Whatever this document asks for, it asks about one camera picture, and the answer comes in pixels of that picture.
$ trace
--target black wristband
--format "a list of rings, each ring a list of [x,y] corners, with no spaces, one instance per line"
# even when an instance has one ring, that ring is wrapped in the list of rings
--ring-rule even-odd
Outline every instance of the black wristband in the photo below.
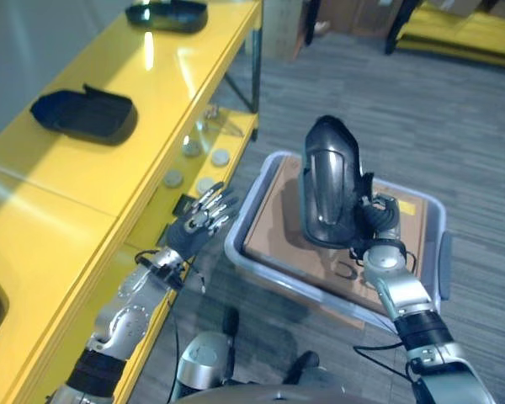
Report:
[[[406,350],[453,341],[449,329],[436,311],[421,311],[395,320]]]
[[[112,397],[124,367],[124,360],[84,349],[66,384],[92,396]]]

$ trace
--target yellow table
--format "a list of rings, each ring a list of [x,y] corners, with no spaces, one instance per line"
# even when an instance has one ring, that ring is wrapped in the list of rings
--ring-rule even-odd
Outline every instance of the yellow table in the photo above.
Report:
[[[0,325],[0,402],[43,402],[69,375],[99,307],[134,267],[132,256],[156,243],[181,194],[197,197],[199,178],[229,180],[258,114],[223,110],[244,136],[193,130],[211,94],[252,29],[261,44],[261,2],[209,3],[208,24],[181,35],[132,29],[120,15],[43,91],[84,83],[130,97],[136,129],[120,146],[100,146],[49,132],[27,107],[0,134],[0,290],[8,311]],[[258,111],[259,52],[254,60]],[[184,157],[185,136],[204,145]],[[225,167],[210,154],[231,153]],[[159,185],[170,167],[178,189]],[[127,364],[116,392],[126,402],[166,317]]]

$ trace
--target cable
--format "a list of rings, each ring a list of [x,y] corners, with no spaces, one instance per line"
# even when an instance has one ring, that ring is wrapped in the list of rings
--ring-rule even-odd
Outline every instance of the cable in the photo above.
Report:
[[[408,380],[409,382],[412,382],[412,378],[409,377],[409,375],[404,375],[403,373],[399,372],[398,370],[394,370],[390,366],[387,366],[386,364],[382,364],[379,360],[374,359],[374,358],[370,357],[369,355],[367,355],[366,353],[361,352],[361,351],[386,351],[389,349],[401,347],[402,345],[403,345],[402,342],[395,343],[393,345],[385,345],[383,347],[365,347],[365,346],[361,346],[361,345],[354,345],[353,350],[355,351],[355,353],[357,355],[360,355],[360,356],[368,359],[369,361],[374,362],[375,364],[381,366],[382,368],[390,370],[395,375],[399,375],[400,377]]]
[[[414,383],[412,377],[410,376],[410,363],[409,362],[406,362],[406,366],[404,367],[404,370],[406,371],[406,377],[412,382],[412,384]]]
[[[201,287],[202,295],[204,295],[205,294],[205,279],[204,279],[204,275],[193,265],[192,261],[185,261],[185,262],[200,277],[200,282],[202,283],[202,287]]]
[[[406,254],[409,254],[412,256],[413,258],[413,265],[412,265],[412,274],[415,274],[415,269],[417,268],[417,257],[415,256],[415,254],[411,251],[406,251]]]
[[[176,316],[174,315],[174,311],[172,306],[170,306],[170,302],[167,300],[168,312],[172,316],[174,323],[174,337],[176,338],[176,366],[174,368],[174,377],[172,380],[172,388],[170,389],[170,394],[168,394],[167,404],[172,400],[172,394],[174,393],[174,386],[176,385],[176,380],[178,378],[178,364],[179,364],[179,335],[178,335],[178,321],[176,320]]]
[[[157,254],[159,250],[142,250],[135,255],[135,263],[139,263],[139,258],[144,254]]]

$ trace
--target plastic tray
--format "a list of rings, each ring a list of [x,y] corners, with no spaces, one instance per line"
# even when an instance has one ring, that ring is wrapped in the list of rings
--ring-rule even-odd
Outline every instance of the plastic tray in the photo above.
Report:
[[[243,274],[253,279],[260,278],[258,280],[274,283],[274,285],[277,285],[276,289],[287,290],[291,294],[306,298],[311,303],[325,307],[328,310],[345,316],[355,317],[393,331],[392,322],[386,316],[382,316],[351,301],[321,290],[316,286],[283,274],[276,268],[270,268],[244,255],[243,243],[249,227],[258,212],[258,208],[262,204],[263,197],[273,181],[277,168],[283,158],[292,155],[296,156],[289,151],[277,151],[269,155],[263,163],[261,173],[249,189],[239,215],[226,237],[225,252],[227,257]],[[375,182],[424,198],[428,202],[421,282],[439,311],[440,301],[449,298],[451,238],[445,229],[445,208],[441,202],[430,195],[388,183],[378,178],[375,179]]]

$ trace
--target metal frame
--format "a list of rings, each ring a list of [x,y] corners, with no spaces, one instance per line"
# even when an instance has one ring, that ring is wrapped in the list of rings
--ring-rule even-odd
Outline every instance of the metal frame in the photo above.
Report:
[[[260,73],[262,70],[262,26],[259,29],[253,30],[252,42],[252,99],[249,100],[243,94],[230,74],[225,73],[225,81],[243,104],[245,104],[247,109],[253,114],[258,114],[260,111]],[[252,140],[256,141],[258,138],[258,128],[253,129],[252,132]]]

